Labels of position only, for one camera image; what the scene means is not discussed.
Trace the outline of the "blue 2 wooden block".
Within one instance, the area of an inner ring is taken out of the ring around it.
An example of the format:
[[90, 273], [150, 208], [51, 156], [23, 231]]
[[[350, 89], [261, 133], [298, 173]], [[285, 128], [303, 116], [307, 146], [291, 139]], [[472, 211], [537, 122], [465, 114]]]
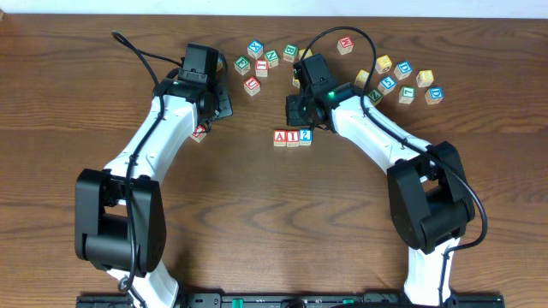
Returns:
[[313, 142], [313, 131], [311, 129], [303, 128], [299, 131], [299, 145], [311, 145]]

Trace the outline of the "red I wooden block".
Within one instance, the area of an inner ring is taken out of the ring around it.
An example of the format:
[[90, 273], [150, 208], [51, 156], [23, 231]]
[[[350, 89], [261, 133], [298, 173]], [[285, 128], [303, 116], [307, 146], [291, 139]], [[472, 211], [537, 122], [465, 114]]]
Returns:
[[297, 130], [288, 130], [286, 132], [286, 146], [287, 147], [298, 147], [300, 145], [300, 132]]

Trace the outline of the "red A wooden block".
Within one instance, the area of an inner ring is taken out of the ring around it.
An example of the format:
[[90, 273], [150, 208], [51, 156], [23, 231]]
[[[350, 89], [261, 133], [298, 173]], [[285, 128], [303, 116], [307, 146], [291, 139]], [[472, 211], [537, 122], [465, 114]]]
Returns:
[[274, 131], [273, 145], [275, 147], [286, 147], [287, 146], [287, 131], [286, 130], [275, 130]]

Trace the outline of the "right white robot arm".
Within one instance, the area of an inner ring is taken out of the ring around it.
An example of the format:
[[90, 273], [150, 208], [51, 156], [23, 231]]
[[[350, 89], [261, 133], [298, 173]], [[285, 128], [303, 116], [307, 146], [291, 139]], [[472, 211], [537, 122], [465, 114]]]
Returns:
[[448, 142], [432, 145], [407, 133], [350, 84], [289, 95], [286, 116], [294, 127], [327, 126], [383, 170], [390, 216], [408, 245], [404, 293], [417, 305], [447, 303], [452, 258], [475, 217], [456, 148]]

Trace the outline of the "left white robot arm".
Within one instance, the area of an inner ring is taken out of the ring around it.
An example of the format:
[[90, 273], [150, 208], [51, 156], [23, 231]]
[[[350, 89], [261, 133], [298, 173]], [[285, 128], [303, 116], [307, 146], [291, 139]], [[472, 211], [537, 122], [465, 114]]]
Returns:
[[161, 183], [182, 143], [199, 125], [231, 116], [222, 81], [164, 79], [125, 149], [75, 184], [75, 252], [115, 277], [120, 295], [81, 295], [79, 307], [172, 307], [179, 285], [162, 257], [166, 220]]

